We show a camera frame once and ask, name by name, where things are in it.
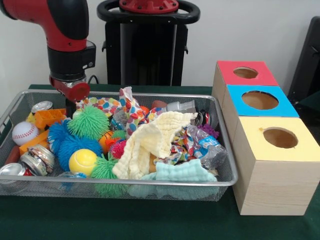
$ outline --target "black cable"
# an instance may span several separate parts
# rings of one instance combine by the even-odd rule
[[[98,77],[97,77],[96,75],[92,75],[92,76],[89,78],[88,84],[91,83],[91,80],[92,80],[93,78],[95,78],[96,84],[100,84],[99,79],[98,79]]]

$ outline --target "green tablecloth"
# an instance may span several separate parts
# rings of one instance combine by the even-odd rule
[[[208,95],[211,88],[137,86],[133,91]],[[319,240],[320,187],[304,216],[240,216],[231,187],[219,202],[0,196],[0,226],[1,239]]]

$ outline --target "tennis ball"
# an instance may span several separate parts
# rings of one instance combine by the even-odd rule
[[[96,166],[97,155],[89,149],[76,151],[69,160],[69,168],[72,173],[83,173],[88,177]]]

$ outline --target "wire mesh basket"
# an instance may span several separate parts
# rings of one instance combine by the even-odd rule
[[[91,97],[119,99],[117,92],[91,92]],[[217,182],[175,182],[124,179],[93,179],[58,177],[63,170],[56,159],[53,172],[48,176],[0,175],[0,196],[115,198],[197,200],[217,202],[238,179],[224,119],[219,103],[212,96],[182,94],[135,93],[142,105],[151,108],[154,100],[166,103],[195,100],[199,110],[210,114],[211,126],[220,132],[219,142],[225,146],[228,158],[218,169]],[[55,90],[27,90],[18,94],[0,119],[0,167],[15,146],[12,140],[13,126],[25,121],[33,105],[51,101],[55,109],[65,107],[65,98]]]

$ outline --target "yellow washcloth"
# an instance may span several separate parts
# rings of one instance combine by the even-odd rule
[[[181,128],[190,124],[197,113],[169,111],[154,121],[141,125],[127,140],[124,154],[112,169],[118,179],[140,179],[149,174],[150,154],[169,157],[171,142]]]

